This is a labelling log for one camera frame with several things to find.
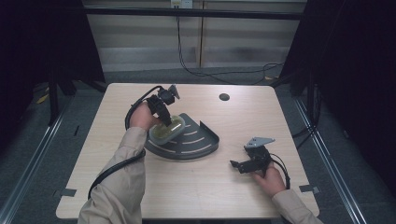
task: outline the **black pole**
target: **black pole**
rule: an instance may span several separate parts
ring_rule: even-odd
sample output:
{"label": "black pole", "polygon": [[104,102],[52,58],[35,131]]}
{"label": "black pole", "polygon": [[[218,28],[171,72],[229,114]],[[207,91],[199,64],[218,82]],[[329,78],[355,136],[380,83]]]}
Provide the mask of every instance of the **black pole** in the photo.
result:
{"label": "black pole", "polygon": [[56,75],[53,67],[51,67],[49,71],[49,104],[50,104],[49,126],[51,126],[59,115],[58,86],[56,83]]}
{"label": "black pole", "polygon": [[39,11],[97,15],[178,16],[208,18],[245,18],[299,21],[303,13],[234,11],[194,8],[142,8],[142,7],[38,7]]}

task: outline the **gray floor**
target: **gray floor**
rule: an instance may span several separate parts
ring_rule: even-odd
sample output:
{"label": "gray floor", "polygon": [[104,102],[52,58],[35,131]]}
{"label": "gray floor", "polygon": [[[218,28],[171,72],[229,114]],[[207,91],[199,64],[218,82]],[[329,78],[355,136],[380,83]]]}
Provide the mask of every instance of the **gray floor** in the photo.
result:
{"label": "gray floor", "polygon": [[[254,68],[208,68],[206,73],[253,71]],[[267,71],[269,78],[275,77],[281,67]],[[216,78],[227,79],[234,84],[249,85],[261,80],[264,73],[243,73],[233,75],[218,75]],[[146,83],[201,83],[227,84],[213,77],[197,77],[182,69],[135,71],[121,73],[106,73],[107,83],[112,82],[146,82]],[[266,85],[271,80],[264,79],[257,85]],[[29,189],[21,201],[12,223],[76,223],[75,220],[60,220],[55,216],[59,198],[54,197],[55,190],[65,187],[78,153],[92,125],[93,118],[101,102],[103,94],[92,90],[81,83],[76,83],[78,92],[71,100],[64,113],[62,124],[50,143],[49,149],[41,162]],[[41,105],[35,100],[42,94],[37,87],[35,99],[26,111],[22,120],[20,132],[9,146],[8,154],[0,159],[0,205],[4,205],[9,194],[16,186],[24,172],[27,163],[47,130],[49,121],[49,102]],[[290,96],[289,86],[276,88],[276,94],[282,106],[291,133],[297,133],[304,128],[304,122],[299,114],[295,99]],[[373,172],[371,167],[361,157],[359,149],[353,142],[345,138],[342,127],[324,105],[318,129],[328,149],[332,153],[346,184],[356,197],[367,223],[395,223],[396,201],[389,190]],[[306,137],[295,138],[295,144]],[[353,223],[346,210],[344,202],[326,169],[318,150],[309,139],[299,149],[306,174],[312,186],[318,187],[320,193],[315,195],[320,209],[319,218],[325,223]],[[191,221],[155,221],[151,223],[191,223]],[[228,220],[226,223],[264,223],[263,220]]]}

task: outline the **beige sleeve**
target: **beige sleeve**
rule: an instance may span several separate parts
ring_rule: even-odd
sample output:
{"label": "beige sleeve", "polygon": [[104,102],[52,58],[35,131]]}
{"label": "beige sleeve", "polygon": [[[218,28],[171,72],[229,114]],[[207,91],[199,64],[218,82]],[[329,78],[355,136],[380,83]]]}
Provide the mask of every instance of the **beige sleeve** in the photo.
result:
{"label": "beige sleeve", "polygon": [[[145,130],[138,127],[128,129],[103,171],[139,154],[146,138]],[[92,190],[91,198],[81,208],[78,223],[141,224],[140,203],[145,193],[145,184],[143,159],[119,169]]]}
{"label": "beige sleeve", "polygon": [[322,224],[292,189],[276,194],[273,203],[280,215],[293,224]]}

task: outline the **black curtain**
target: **black curtain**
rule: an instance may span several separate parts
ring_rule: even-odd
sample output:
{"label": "black curtain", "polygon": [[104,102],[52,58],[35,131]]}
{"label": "black curtain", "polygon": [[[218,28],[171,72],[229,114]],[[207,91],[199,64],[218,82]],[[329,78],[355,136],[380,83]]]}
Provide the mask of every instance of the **black curtain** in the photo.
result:
{"label": "black curtain", "polygon": [[[307,6],[317,2],[308,1]],[[309,23],[300,24],[282,73],[312,71],[326,105],[396,195],[396,3],[346,0],[337,8],[339,14],[330,13],[334,29],[318,39],[312,31],[320,25],[309,29]],[[301,50],[307,48],[305,55]],[[294,93],[306,87],[307,77],[294,77]]]}
{"label": "black curtain", "polygon": [[40,10],[82,7],[80,0],[4,0],[0,3],[0,147],[12,138],[30,104],[35,84],[49,81],[50,71],[65,93],[71,80],[105,78],[86,15]]}

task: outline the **metal bracket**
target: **metal bracket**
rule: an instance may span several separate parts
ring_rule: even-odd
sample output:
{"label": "metal bracket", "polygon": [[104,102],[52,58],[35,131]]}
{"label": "metal bracket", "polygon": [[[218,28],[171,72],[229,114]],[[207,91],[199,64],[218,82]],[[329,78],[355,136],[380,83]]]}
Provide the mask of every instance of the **metal bracket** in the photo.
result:
{"label": "metal bracket", "polygon": [[245,145],[245,148],[259,147],[272,142],[275,142],[275,138],[253,137]]}

